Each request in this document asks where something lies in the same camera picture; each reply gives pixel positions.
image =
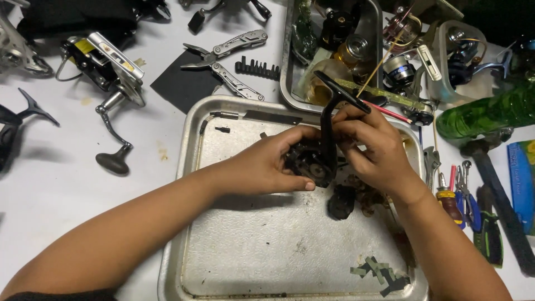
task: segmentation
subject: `black cloth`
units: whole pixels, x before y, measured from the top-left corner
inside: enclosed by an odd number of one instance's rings
[[[113,290],[95,290],[75,294],[43,294],[40,292],[20,292],[5,301],[117,301]]]

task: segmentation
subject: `clear plastic container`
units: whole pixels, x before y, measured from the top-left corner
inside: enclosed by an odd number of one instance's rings
[[[446,51],[448,43],[446,39],[451,27],[460,28],[465,32],[465,37],[478,39],[485,43],[487,42],[485,35],[480,30],[459,21],[446,21],[439,27],[433,41],[433,47],[430,51],[437,63],[440,73],[442,74],[442,79],[439,81],[432,81],[429,75],[427,75],[427,91],[431,98],[440,100],[441,103],[445,105],[445,109],[457,107],[477,99],[494,95],[492,92],[492,84],[494,80],[489,69],[475,74],[468,84],[459,85],[456,90],[449,84],[448,55]],[[477,56],[482,55],[484,48],[484,45],[478,43]],[[493,59],[494,58],[485,55],[481,63],[492,62]]]

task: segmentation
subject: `metal tray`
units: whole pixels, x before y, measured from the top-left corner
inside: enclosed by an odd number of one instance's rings
[[[355,3],[355,0],[344,0],[343,5]],[[312,7],[312,21],[314,22],[314,14],[317,13]],[[288,0],[288,8],[286,10],[286,23],[284,28],[284,42],[282,44],[282,62],[280,66],[280,90],[284,99],[294,108],[321,112],[323,107],[316,106],[300,98],[292,93],[292,88],[297,85],[299,79],[303,76],[306,66],[301,64],[292,53],[292,24],[297,19],[298,13],[295,7],[295,0]],[[375,49],[375,64],[379,64],[383,56],[383,11],[376,0],[366,0],[362,5],[362,16],[358,23],[355,33],[363,36],[369,43],[370,49]],[[369,83],[372,87],[383,87],[383,67],[381,66]]]
[[[240,118],[211,118],[204,135],[199,135],[201,124],[213,111],[238,113]],[[251,112],[273,115],[264,120],[243,119]],[[318,126],[319,114],[240,97],[206,97],[186,118],[177,178],[237,154],[258,141],[262,132],[274,135],[299,121]],[[416,136],[408,127],[392,124],[404,136],[411,166],[423,177],[423,152]],[[215,126],[228,126],[231,132],[222,133]],[[344,167],[336,181],[343,182],[350,171]],[[158,299],[383,299],[379,292],[386,284],[379,285],[371,273],[363,279],[349,273],[350,267],[375,256],[411,280],[404,290],[385,299],[427,300],[428,284],[422,270],[414,263],[408,266],[414,258],[405,261],[392,237],[392,232],[400,231],[395,210],[391,213],[375,205],[376,214],[365,217],[357,207],[347,220],[335,221],[326,211],[332,186],[314,192],[217,200],[165,246]]]

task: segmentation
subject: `green-handled tool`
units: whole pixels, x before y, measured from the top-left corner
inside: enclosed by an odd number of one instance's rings
[[[496,268],[503,264],[503,243],[498,217],[492,213],[494,195],[490,187],[483,185],[477,189],[477,205],[481,211],[481,230],[474,231],[473,244],[487,261]]]

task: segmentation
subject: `black sandpaper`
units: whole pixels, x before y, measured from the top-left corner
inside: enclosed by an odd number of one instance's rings
[[[212,95],[214,88],[223,83],[212,74],[209,66],[202,69],[180,68],[200,61],[199,55],[186,50],[150,86],[177,109],[188,114],[197,101]]]

